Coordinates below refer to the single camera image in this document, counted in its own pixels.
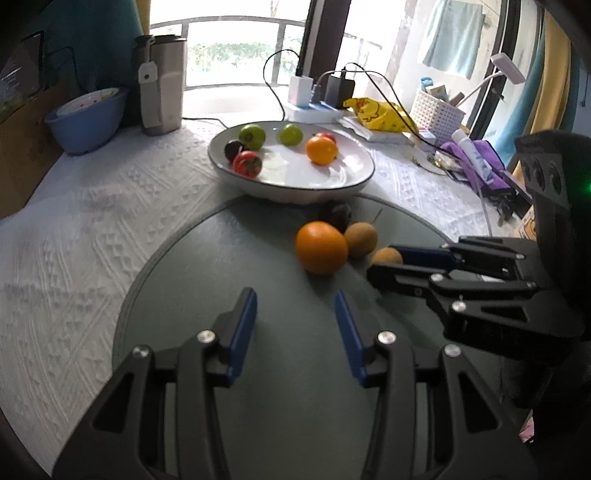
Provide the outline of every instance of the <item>yellow plastic bag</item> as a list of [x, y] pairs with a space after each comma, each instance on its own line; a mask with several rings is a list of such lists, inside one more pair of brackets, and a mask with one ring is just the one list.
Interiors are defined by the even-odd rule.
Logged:
[[[414, 133], [418, 134], [418, 128], [399, 105], [393, 104], [394, 109], [387, 102], [377, 102], [371, 98], [350, 98], [343, 102], [343, 106], [352, 108], [357, 118], [365, 128], [380, 132]], [[412, 127], [406, 126], [402, 119]]]

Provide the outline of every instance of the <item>white plastic basket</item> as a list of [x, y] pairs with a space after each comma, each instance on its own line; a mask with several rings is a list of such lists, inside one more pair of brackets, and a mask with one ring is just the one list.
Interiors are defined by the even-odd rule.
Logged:
[[466, 114], [421, 89], [417, 90], [410, 116], [420, 127], [429, 130], [437, 138], [437, 146], [452, 140], [452, 133], [462, 125]]

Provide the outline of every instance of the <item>white bowl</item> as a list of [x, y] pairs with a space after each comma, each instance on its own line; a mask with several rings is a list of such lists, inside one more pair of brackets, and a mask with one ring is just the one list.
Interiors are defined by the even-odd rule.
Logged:
[[100, 102], [106, 98], [113, 97], [119, 93], [118, 88], [105, 88], [102, 90], [97, 90], [95, 92], [90, 92], [85, 95], [79, 96], [78, 98], [74, 98], [73, 100], [69, 101], [65, 105], [62, 105], [56, 111], [57, 116], [67, 115], [68, 113], [74, 113], [78, 110], [82, 110], [83, 108], [89, 107], [90, 105], [94, 105], [97, 102]]
[[[295, 147], [281, 145], [277, 135], [287, 123], [295, 123], [304, 139]], [[340, 200], [350, 197], [367, 185], [374, 174], [373, 159], [357, 140], [334, 133], [339, 155], [327, 167], [314, 165], [306, 156], [306, 141], [326, 129], [297, 122], [256, 122], [267, 135], [259, 151], [262, 170], [258, 177], [249, 179], [234, 172], [224, 155], [224, 146], [238, 139], [244, 125], [228, 128], [209, 144], [209, 158], [219, 177], [240, 188], [246, 194], [278, 203], [309, 203]]]

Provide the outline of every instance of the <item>black charger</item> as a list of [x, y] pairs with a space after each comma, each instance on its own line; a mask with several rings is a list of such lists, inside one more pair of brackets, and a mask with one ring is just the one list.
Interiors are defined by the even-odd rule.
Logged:
[[326, 94], [324, 95], [324, 102], [327, 105], [338, 109], [346, 109], [343, 102], [353, 98], [355, 80], [346, 78], [346, 75], [347, 70], [343, 69], [340, 72], [340, 77], [329, 76], [326, 83]]

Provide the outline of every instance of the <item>purple cloth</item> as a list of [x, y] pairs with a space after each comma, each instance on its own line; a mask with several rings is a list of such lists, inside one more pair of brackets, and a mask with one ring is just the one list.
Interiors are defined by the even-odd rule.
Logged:
[[491, 184], [486, 184], [482, 181], [476, 173], [476, 170], [472, 167], [470, 161], [467, 159], [464, 151], [458, 147], [455, 142], [444, 143], [441, 146], [441, 149], [451, 152], [459, 158], [458, 163], [462, 167], [467, 179], [470, 181], [472, 190], [476, 193], [478, 193], [478, 188], [482, 189], [482, 193], [510, 189], [511, 187], [509, 187], [505, 180], [499, 176], [499, 173], [505, 170], [505, 166], [499, 158], [499, 155], [497, 155], [495, 149], [492, 148], [491, 144], [485, 140], [474, 140], [473, 143], [480, 155], [482, 155], [482, 158], [484, 158], [492, 168], [492, 176], [495, 180]]

